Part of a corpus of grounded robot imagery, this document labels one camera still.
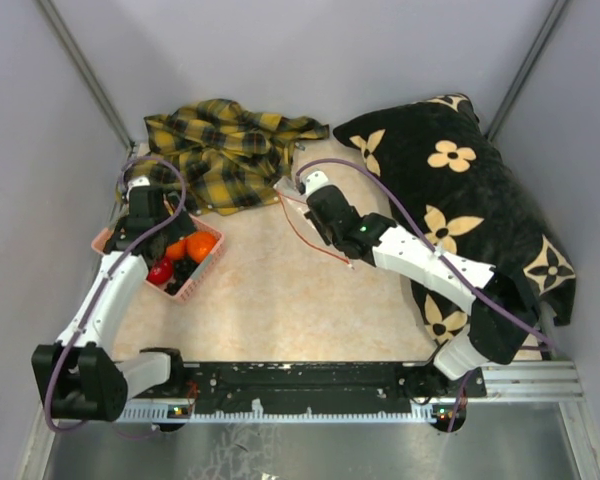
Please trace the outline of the clear orange-zipper zip bag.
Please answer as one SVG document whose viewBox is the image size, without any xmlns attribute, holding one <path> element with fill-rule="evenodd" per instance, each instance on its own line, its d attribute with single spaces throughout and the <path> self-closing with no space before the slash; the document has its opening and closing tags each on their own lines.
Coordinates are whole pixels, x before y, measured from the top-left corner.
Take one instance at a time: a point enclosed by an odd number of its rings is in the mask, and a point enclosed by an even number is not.
<svg viewBox="0 0 600 480">
<path fill-rule="evenodd" d="M 338 252 L 333 246 L 327 246 L 319 235 L 317 228 L 306 217 L 309 208 L 306 199 L 295 188 L 295 183 L 289 177 L 282 177 L 274 185 L 276 197 L 282 207 L 287 224 L 296 237 L 308 248 L 344 264 L 349 270 L 355 268 L 351 260 Z"/>
</svg>

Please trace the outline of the pink plastic basket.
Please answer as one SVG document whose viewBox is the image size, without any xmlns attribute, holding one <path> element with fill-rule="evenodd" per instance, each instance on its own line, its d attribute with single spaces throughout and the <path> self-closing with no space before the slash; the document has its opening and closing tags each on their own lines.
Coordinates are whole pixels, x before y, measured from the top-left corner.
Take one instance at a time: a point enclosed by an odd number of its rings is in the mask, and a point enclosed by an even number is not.
<svg viewBox="0 0 600 480">
<path fill-rule="evenodd" d="M 169 298 L 179 304 L 185 304 L 193 297 L 194 291 L 200 286 L 204 278 L 211 272 L 213 266 L 220 260 L 225 252 L 225 236 L 219 230 L 203 222 L 197 216 L 192 214 L 188 215 L 190 216 L 190 235 L 196 231 L 208 231 L 217 238 L 215 247 L 206 257 L 206 259 L 201 264 L 198 264 L 195 272 L 175 296 L 171 296 L 164 291 L 166 284 L 172 279 L 172 277 L 167 283 L 160 286 L 152 285 L 146 279 L 144 281 L 149 288 L 155 291 L 160 291 L 163 297 Z"/>
</svg>

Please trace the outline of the orange toy fruit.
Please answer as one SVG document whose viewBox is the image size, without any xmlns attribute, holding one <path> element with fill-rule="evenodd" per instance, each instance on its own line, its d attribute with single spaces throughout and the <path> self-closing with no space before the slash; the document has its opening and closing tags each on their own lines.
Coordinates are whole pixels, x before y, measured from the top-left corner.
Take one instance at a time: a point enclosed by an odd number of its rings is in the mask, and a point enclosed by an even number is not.
<svg viewBox="0 0 600 480">
<path fill-rule="evenodd" d="M 184 259 L 187 256 L 187 242 L 180 239 L 169 245 L 165 251 L 165 257 L 172 262 Z"/>
<path fill-rule="evenodd" d="M 208 231 L 196 231 L 186 238 L 186 253 L 191 260 L 201 264 L 217 243 L 217 238 Z"/>
</svg>

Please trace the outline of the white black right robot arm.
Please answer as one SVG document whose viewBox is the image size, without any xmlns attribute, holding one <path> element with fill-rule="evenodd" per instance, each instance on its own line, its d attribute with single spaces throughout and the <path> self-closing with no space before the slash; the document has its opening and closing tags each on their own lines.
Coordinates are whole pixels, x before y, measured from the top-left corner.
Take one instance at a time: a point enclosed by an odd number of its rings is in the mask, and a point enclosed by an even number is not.
<svg viewBox="0 0 600 480">
<path fill-rule="evenodd" d="M 487 363 L 510 364 L 534 330 L 538 314 L 519 274 L 428 248 L 395 220 L 360 215 L 342 191 L 327 182 L 304 186 L 310 220 L 326 244 L 350 260 L 398 273 L 446 298 L 468 316 L 468 324 L 434 354 L 428 387 L 450 395 L 462 376 Z"/>
</svg>

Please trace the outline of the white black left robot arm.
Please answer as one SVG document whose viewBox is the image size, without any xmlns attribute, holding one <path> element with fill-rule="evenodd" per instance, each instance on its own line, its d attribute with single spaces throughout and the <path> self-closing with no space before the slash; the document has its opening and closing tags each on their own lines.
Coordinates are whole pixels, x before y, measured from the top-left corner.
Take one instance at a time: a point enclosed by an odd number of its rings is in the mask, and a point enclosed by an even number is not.
<svg viewBox="0 0 600 480">
<path fill-rule="evenodd" d="M 79 310 L 53 343 L 38 345 L 31 357 L 44 418 L 56 433 L 65 430 L 62 420 L 74 428 L 87 421 L 114 422 L 139 394 L 155 387 L 174 397 L 188 384 L 173 349 L 145 350 L 122 362 L 111 357 L 132 297 L 185 213 L 182 203 L 167 209 L 162 188 L 151 185 L 131 188 L 128 206 Z"/>
</svg>

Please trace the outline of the red toy fruit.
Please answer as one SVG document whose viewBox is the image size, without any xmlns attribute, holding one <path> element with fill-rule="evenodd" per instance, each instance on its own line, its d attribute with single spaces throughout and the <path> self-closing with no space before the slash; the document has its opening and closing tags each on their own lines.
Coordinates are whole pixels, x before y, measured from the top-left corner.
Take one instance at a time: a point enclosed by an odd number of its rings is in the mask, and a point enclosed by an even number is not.
<svg viewBox="0 0 600 480">
<path fill-rule="evenodd" d="M 160 286 L 167 283 L 173 274 L 174 266 L 172 261 L 164 257 L 151 267 L 146 280 L 152 285 Z"/>
</svg>

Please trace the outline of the dark toy grapes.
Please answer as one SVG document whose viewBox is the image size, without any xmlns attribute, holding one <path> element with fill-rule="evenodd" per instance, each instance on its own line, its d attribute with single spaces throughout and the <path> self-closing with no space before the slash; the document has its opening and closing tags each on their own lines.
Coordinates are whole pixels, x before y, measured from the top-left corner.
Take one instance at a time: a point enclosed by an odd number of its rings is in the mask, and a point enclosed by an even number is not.
<svg viewBox="0 0 600 480">
<path fill-rule="evenodd" d="M 173 267 L 174 272 L 172 279 L 164 288 L 164 291 L 171 296 L 175 296 L 181 290 L 184 284 L 197 269 L 198 263 L 189 257 L 185 257 L 183 259 L 174 261 Z"/>
</svg>

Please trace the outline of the yellow plaid shirt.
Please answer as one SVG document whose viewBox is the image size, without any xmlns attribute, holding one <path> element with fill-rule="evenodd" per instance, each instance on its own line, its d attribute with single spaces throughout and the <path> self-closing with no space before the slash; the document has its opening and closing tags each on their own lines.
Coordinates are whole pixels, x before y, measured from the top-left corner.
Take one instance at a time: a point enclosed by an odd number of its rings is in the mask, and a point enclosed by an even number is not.
<svg viewBox="0 0 600 480">
<path fill-rule="evenodd" d="M 211 99 L 144 118 L 149 158 L 125 169 L 121 185 L 145 176 L 166 191 L 186 184 L 186 209 L 223 216 L 277 202 L 274 185 L 291 175 L 296 145 L 327 139 L 314 118 L 253 112 Z"/>
</svg>

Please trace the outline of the black floral pillow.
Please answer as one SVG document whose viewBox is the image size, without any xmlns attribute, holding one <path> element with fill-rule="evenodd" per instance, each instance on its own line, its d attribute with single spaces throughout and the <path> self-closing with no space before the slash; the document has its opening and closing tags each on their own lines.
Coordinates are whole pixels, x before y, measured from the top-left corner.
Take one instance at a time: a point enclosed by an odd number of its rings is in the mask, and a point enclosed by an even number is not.
<svg viewBox="0 0 600 480">
<path fill-rule="evenodd" d="M 461 93 L 377 110 L 333 130 L 399 199 L 426 239 L 450 254 L 521 273 L 557 326 L 570 324 L 576 272 L 532 195 L 482 134 Z"/>
</svg>

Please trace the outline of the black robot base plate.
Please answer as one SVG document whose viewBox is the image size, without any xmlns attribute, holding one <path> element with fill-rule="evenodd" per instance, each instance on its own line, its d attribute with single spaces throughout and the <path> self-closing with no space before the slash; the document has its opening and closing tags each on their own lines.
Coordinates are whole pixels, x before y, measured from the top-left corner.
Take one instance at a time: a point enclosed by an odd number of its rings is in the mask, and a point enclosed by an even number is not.
<svg viewBox="0 0 600 480">
<path fill-rule="evenodd" d="M 409 413 L 413 400 L 454 399 L 462 381 L 431 363 L 186 362 L 174 380 L 153 386 L 143 400 L 183 399 L 199 414 Z"/>
</svg>

